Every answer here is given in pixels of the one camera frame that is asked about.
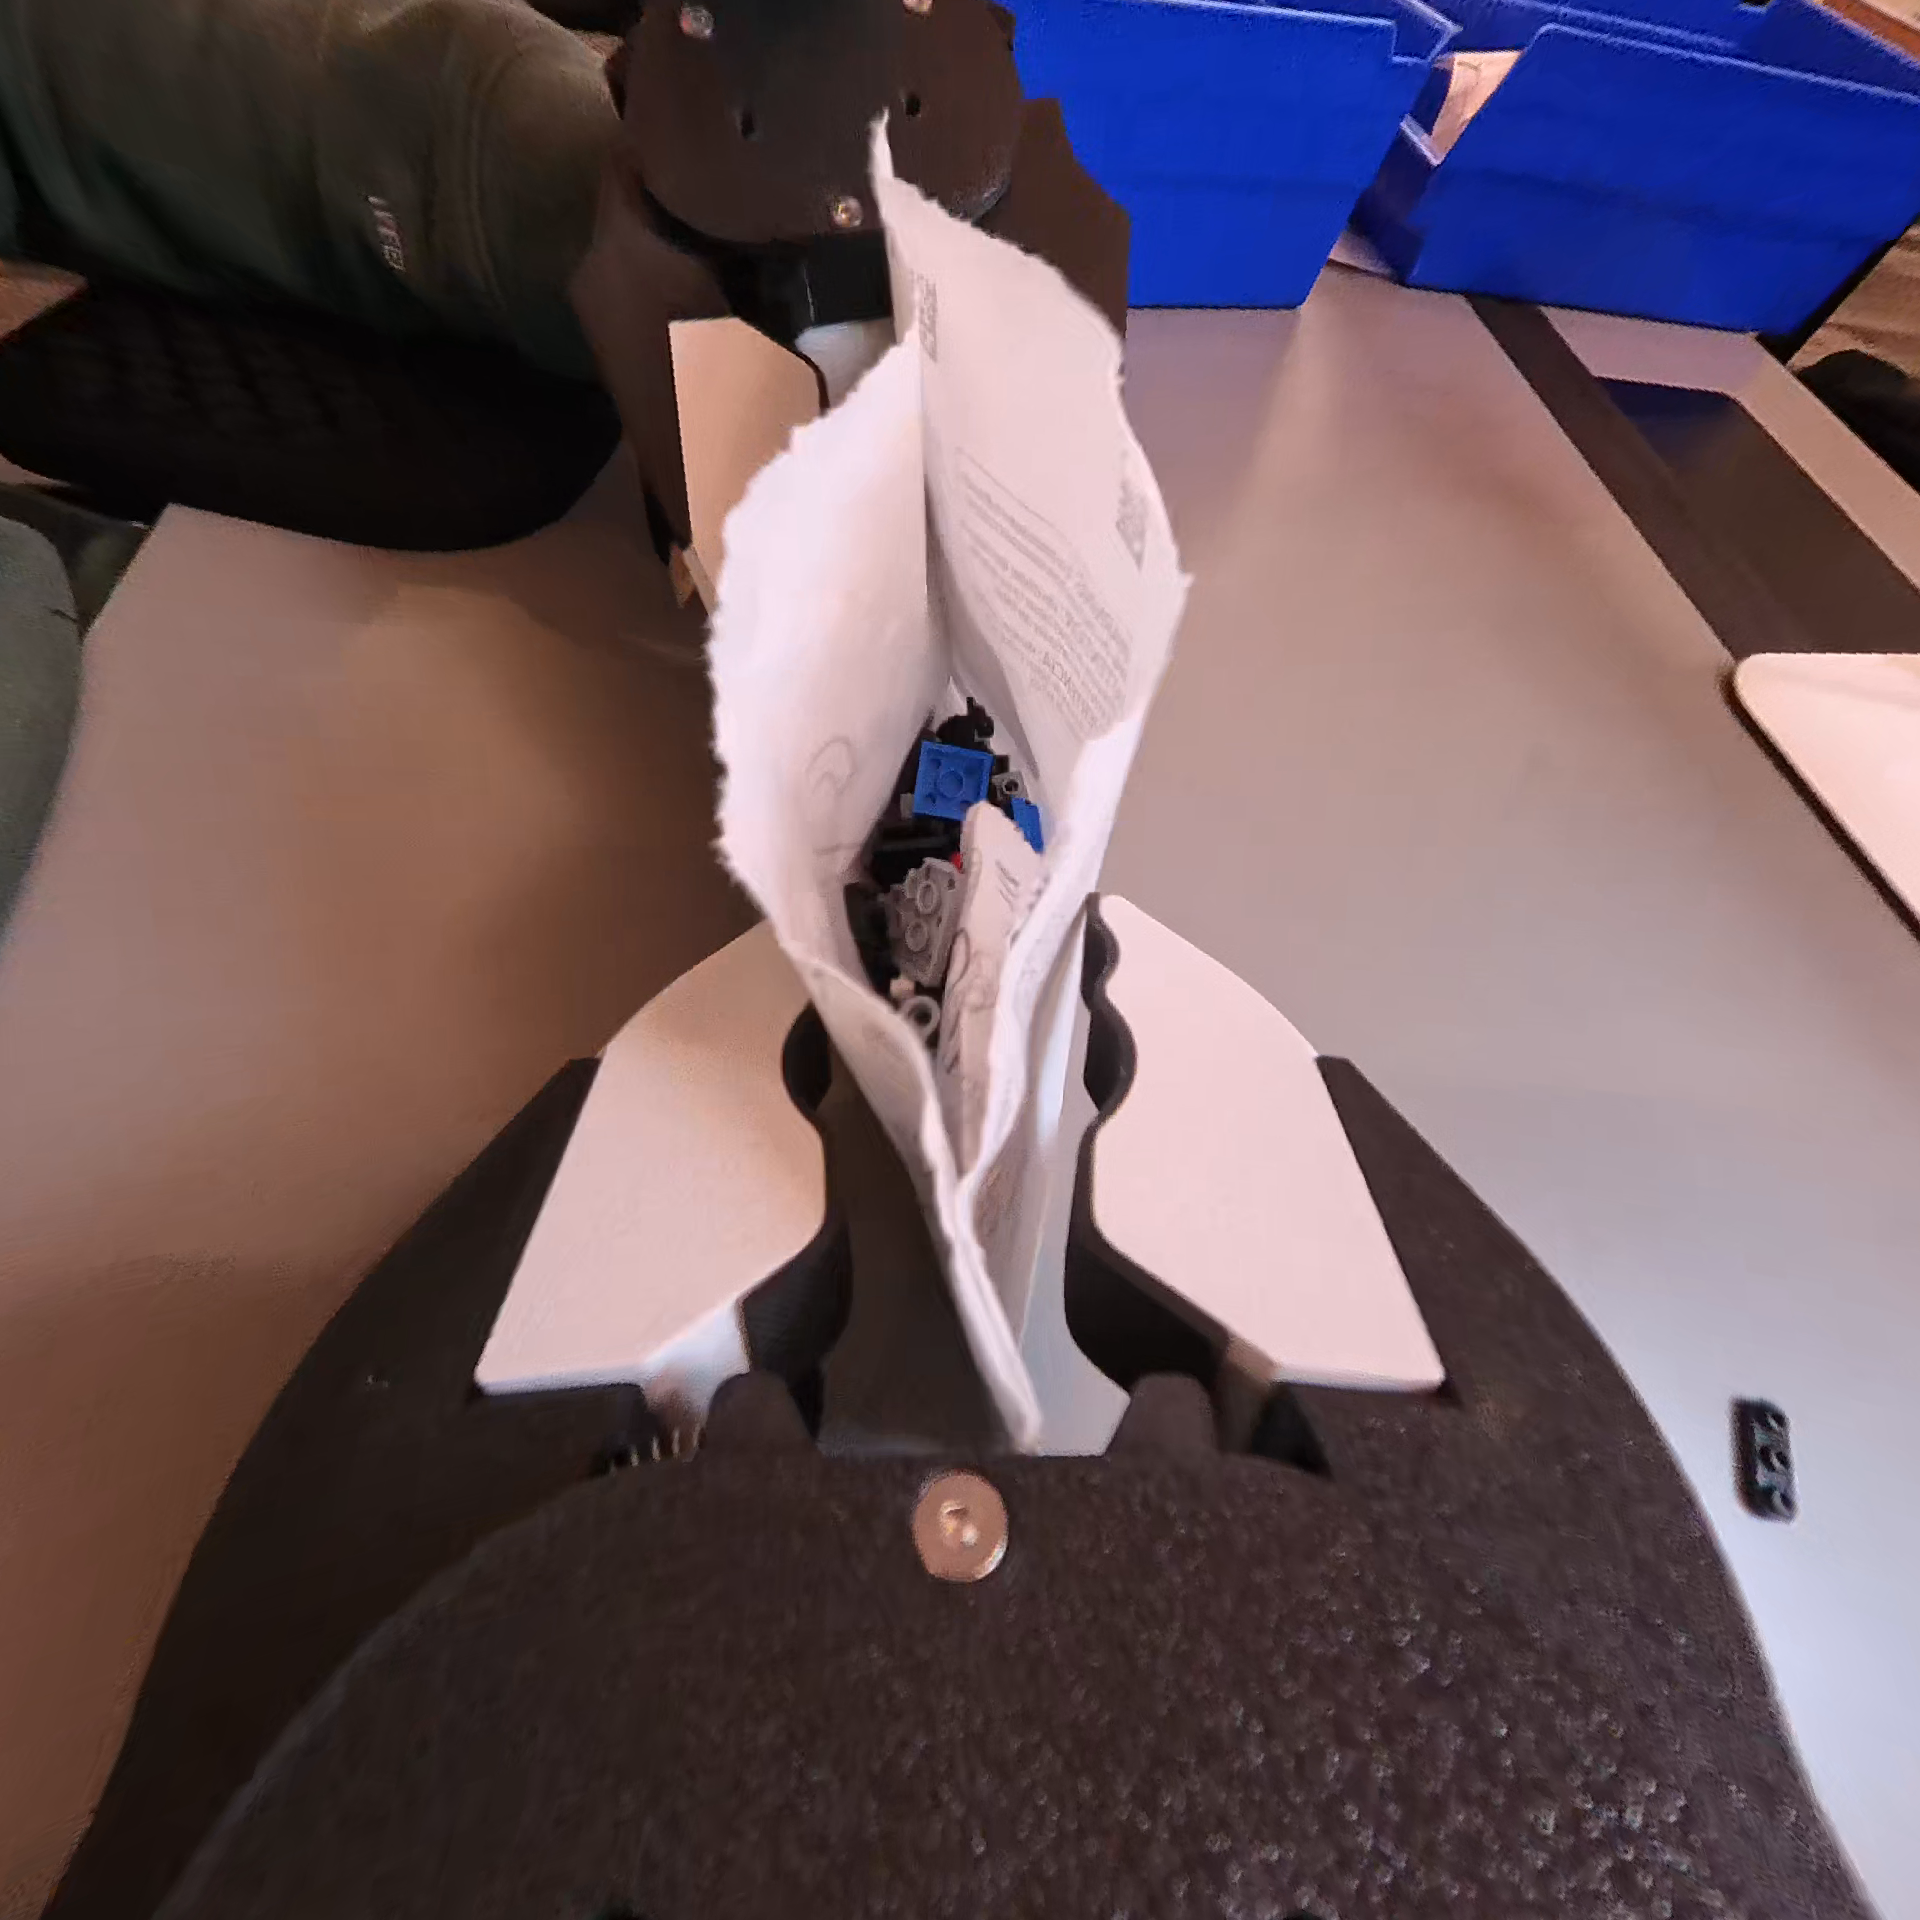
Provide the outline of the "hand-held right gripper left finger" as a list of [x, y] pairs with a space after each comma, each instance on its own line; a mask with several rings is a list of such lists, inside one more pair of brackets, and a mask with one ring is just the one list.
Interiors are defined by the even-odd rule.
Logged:
[[602, 1049], [473, 1381], [709, 1405], [750, 1369], [744, 1302], [828, 1214], [781, 1052], [805, 991], [769, 930], [662, 986]]

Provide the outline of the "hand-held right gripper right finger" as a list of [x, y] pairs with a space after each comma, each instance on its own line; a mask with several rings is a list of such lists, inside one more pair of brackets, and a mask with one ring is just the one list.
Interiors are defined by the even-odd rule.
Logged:
[[1125, 896], [1088, 925], [1082, 1351], [1117, 1383], [1445, 1379], [1306, 1034]]

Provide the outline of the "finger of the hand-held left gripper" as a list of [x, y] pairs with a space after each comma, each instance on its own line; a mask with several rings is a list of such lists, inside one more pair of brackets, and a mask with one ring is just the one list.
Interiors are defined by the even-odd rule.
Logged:
[[681, 603], [711, 603], [726, 519], [791, 436], [840, 406], [894, 342], [890, 321], [818, 323], [795, 347], [741, 316], [672, 321], [686, 536], [669, 544]]

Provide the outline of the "large printed paper bag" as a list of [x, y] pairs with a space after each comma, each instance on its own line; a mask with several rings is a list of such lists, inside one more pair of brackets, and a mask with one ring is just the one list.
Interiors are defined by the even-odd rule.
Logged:
[[[902, 178], [885, 113], [869, 175], [898, 338], [726, 519], [717, 850], [922, 1194], [1001, 1435], [1035, 1454], [1033, 1094], [1055, 1114], [1035, 1046], [1189, 579], [1124, 408], [1115, 323], [1057, 266]], [[995, 722], [1043, 853], [1010, 820], [963, 829], [963, 951], [928, 1046], [860, 965], [847, 886], [949, 691]]]

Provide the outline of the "blue plastic bin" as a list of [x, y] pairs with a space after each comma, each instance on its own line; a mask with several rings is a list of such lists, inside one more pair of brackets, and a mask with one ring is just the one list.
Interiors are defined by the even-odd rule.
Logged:
[[1419, 289], [1792, 334], [1918, 219], [1918, 59], [1822, 3], [1439, 3], [1352, 226]]
[[1129, 219], [1132, 309], [1308, 299], [1458, 27], [1426, 3], [1011, 3], [1033, 96]]

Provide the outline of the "mixed lego pieces heap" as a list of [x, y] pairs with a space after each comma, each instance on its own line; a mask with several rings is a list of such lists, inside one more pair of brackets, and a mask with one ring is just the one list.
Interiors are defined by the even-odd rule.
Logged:
[[966, 698], [907, 748], [843, 882], [860, 970], [928, 1052], [939, 1038], [946, 986], [969, 965], [966, 915], [998, 844], [973, 816], [998, 820], [1035, 858], [1045, 854], [1045, 813], [995, 748], [988, 712]]

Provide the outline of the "small black lego beam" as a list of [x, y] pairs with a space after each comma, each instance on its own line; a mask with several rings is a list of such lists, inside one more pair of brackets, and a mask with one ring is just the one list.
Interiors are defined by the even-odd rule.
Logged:
[[1792, 1526], [1799, 1499], [1786, 1411], [1774, 1400], [1738, 1397], [1729, 1445], [1740, 1508], [1760, 1521]]

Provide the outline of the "black rough rounded object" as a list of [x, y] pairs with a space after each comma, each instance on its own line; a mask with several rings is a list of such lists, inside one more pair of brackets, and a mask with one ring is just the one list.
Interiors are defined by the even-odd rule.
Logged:
[[393, 552], [562, 519], [617, 449], [611, 397], [512, 350], [279, 302], [99, 285], [4, 338], [4, 459], [121, 519], [166, 505]]

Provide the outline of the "white book stand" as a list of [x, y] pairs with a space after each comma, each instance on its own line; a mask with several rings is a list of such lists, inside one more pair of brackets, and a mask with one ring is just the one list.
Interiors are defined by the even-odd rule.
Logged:
[[1918, 916], [1918, 653], [1770, 653], [1729, 689], [1763, 740]]

